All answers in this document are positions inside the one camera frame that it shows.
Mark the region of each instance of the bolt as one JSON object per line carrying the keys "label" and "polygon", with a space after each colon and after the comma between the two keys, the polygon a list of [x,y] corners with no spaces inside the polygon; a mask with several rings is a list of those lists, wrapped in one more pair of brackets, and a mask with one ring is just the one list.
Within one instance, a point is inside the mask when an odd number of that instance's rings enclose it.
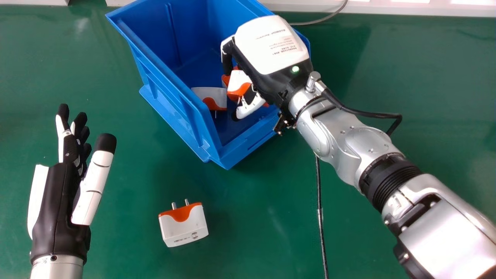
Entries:
{"label": "bolt", "polygon": [[307,93],[314,93],[315,82],[317,82],[319,79],[320,79],[320,74],[317,71],[311,72],[307,80],[307,84],[305,85],[305,91]]}

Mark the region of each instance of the robotic hand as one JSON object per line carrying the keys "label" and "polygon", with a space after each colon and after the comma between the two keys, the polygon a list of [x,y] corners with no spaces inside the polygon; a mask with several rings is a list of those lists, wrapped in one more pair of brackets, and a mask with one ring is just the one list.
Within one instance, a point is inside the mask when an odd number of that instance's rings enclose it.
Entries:
{"label": "robotic hand", "polygon": [[[251,100],[280,108],[278,134],[298,129],[314,153],[382,214],[397,239],[394,255],[411,278],[496,278],[494,225],[409,162],[389,133],[360,122],[356,115],[366,112],[340,103],[285,20],[273,15],[241,25],[222,42],[221,55],[226,75],[234,58],[249,76]],[[238,109],[250,112],[261,102],[245,101]]]}
{"label": "robotic hand", "polygon": [[91,145],[86,114],[69,126],[69,107],[62,104],[55,117],[59,136],[59,163],[36,165],[29,197],[28,233],[31,279],[80,279],[90,248],[91,224],[102,197],[117,140],[101,134]]}

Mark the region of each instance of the blue plastic bin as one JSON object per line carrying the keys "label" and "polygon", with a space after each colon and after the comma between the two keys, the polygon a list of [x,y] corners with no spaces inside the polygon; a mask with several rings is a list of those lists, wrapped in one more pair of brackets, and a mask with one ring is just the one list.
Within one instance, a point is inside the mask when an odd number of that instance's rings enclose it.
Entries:
{"label": "blue plastic bin", "polygon": [[107,18],[129,42],[141,96],[203,162],[230,169],[274,135],[278,109],[262,107],[234,122],[236,105],[228,101],[228,112],[215,118],[190,88],[222,87],[220,42],[270,14],[255,0],[138,0]]}

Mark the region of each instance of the white and orange adapter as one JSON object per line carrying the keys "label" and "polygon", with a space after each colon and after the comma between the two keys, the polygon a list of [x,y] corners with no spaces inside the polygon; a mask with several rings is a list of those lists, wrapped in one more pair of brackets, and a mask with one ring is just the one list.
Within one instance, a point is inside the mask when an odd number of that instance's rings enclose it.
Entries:
{"label": "white and orange adapter", "polygon": [[184,245],[208,235],[207,222],[203,213],[201,203],[189,204],[177,208],[172,203],[172,210],[162,212],[158,215],[162,239],[167,247]]}

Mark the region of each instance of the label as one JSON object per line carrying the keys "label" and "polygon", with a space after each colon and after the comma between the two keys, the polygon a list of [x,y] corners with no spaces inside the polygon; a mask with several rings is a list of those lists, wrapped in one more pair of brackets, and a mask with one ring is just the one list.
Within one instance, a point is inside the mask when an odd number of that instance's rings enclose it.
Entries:
{"label": "label", "polygon": [[255,39],[260,51],[270,56],[278,56],[301,51],[302,48],[287,28],[258,36]]}

